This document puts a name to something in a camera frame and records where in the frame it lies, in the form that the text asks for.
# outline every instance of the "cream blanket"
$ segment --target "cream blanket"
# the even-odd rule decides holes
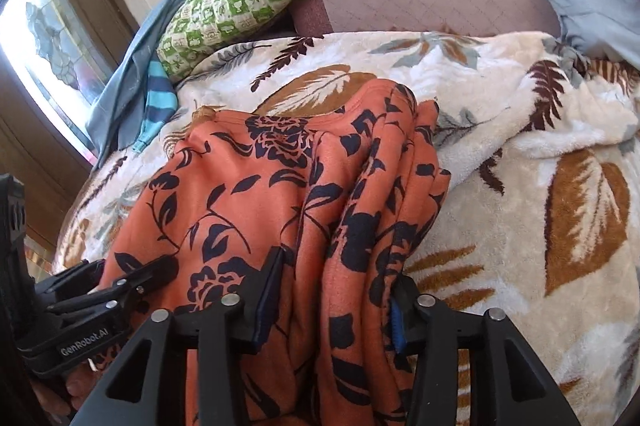
[[[313,116],[388,78],[440,105],[450,194],[408,261],[424,292],[502,307],[585,426],[611,425],[640,383],[638,72],[588,61],[546,34],[331,34],[221,50],[178,90],[142,154],[115,153],[86,184],[54,267],[103,257],[192,120],[224,108]],[[469,415],[461,356],[459,424]]]

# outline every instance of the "blue striped fabric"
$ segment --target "blue striped fabric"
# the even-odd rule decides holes
[[[132,146],[135,153],[140,153],[148,146],[178,109],[178,97],[175,95],[174,86],[162,68],[156,52],[151,56],[148,71],[145,116],[138,138]]]

